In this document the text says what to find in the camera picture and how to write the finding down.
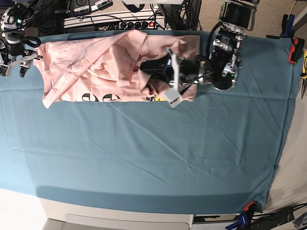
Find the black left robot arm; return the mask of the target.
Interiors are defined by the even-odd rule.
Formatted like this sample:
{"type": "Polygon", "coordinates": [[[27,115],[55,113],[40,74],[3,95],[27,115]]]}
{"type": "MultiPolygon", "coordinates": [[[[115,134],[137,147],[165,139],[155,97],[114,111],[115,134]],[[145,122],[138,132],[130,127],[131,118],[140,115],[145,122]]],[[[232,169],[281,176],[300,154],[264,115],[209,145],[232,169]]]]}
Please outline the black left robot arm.
{"type": "Polygon", "coordinates": [[[211,84],[218,90],[234,87],[241,69],[241,45],[246,32],[253,30],[258,4],[257,0],[224,1],[219,22],[207,39],[205,55],[189,60],[166,48],[164,57],[143,62],[140,70],[180,94],[196,84],[211,84]]]}

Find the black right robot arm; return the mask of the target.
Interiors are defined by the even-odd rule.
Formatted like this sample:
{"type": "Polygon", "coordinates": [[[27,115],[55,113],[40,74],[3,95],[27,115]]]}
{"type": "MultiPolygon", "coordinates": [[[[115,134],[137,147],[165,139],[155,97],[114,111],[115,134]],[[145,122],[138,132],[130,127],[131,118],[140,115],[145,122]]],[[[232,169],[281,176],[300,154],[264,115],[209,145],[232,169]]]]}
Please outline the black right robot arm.
{"type": "Polygon", "coordinates": [[[19,75],[24,77],[33,60],[42,60],[35,50],[41,40],[34,36],[26,36],[25,28],[36,16],[29,13],[30,7],[17,3],[9,7],[0,19],[0,75],[8,78],[14,66],[20,67],[19,75]]]}

